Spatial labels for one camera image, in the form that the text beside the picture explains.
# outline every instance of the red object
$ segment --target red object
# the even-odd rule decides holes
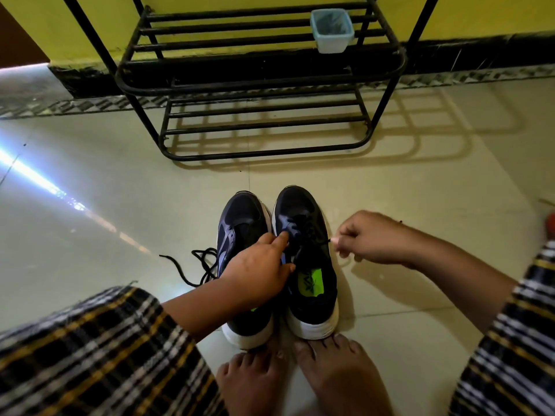
[[[548,239],[555,239],[555,213],[551,213],[545,219],[545,231]]]

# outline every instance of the shoe sole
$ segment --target shoe sole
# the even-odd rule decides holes
[[[238,191],[236,194],[239,194],[240,192],[248,192],[250,194],[253,194],[250,191]],[[260,204],[262,204],[264,219],[266,220],[266,226],[268,228],[268,232],[270,232],[272,230],[270,212],[268,211],[268,208],[266,207],[266,205],[262,203],[258,197],[256,197],[256,199],[260,202]],[[270,321],[268,321],[268,323],[266,324],[266,327],[261,329],[255,335],[239,335],[235,333],[229,327],[229,325],[227,325],[227,323],[225,323],[221,327],[221,331],[224,333],[224,336],[227,339],[227,341],[230,342],[237,349],[241,349],[241,350],[254,349],[255,347],[262,346],[270,339],[270,337],[272,337],[272,334],[274,333],[274,315],[272,314],[270,316]]]
[[[294,187],[295,185],[288,185],[286,188]],[[274,231],[274,235],[276,233],[276,206],[278,205],[278,201],[274,203],[274,209],[272,210],[272,230]],[[289,330],[293,332],[294,335],[300,337],[305,340],[320,340],[326,337],[329,337],[333,334],[335,328],[337,327],[337,323],[339,322],[339,302],[337,299],[335,300],[334,311],[332,312],[331,316],[320,324],[309,324],[299,320],[293,313],[291,312],[291,308],[287,307],[285,310],[285,321],[289,327]]]

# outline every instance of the black sneaker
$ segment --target black sneaker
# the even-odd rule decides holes
[[[242,250],[271,232],[266,206],[249,191],[239,191],[226,204],[218,228],[218,277],[229,261]],[[266,343],[274,332],[270,302],[236,315],[222,326],[226,339],[239,349],[254,349]]]
[[[296,265],[285,285],[289,328],[307,340],[331,335],[339,320],[337,276],[322,211],[307,190],[290,185],[277,197],[272,228],[276,235],[289,232],[282,261]]]

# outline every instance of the hand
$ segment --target hand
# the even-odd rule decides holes
[[[361,210],[339,227],[331,242],[342,258],[352,253],[356,261],[412,267],[412,252],[420,236],[424,234],[390,217]]]
[[[244,301],[245,309],[259,307],[283,289],[294,264],[281,265],[281,254],[287,246],[289,234],[262,235],[258,242],[231,259],[222,280],[233,283],[236,294]]]

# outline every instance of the person's left hand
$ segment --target person's left hand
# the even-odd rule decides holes
[[[245,302],[245,309],[259,307],[277,295],[285,286],[294,264],[281,265],[281,254],[289,234],[262,235],[258,242],[231,259],[220,279],[236,288],[235,294]]]

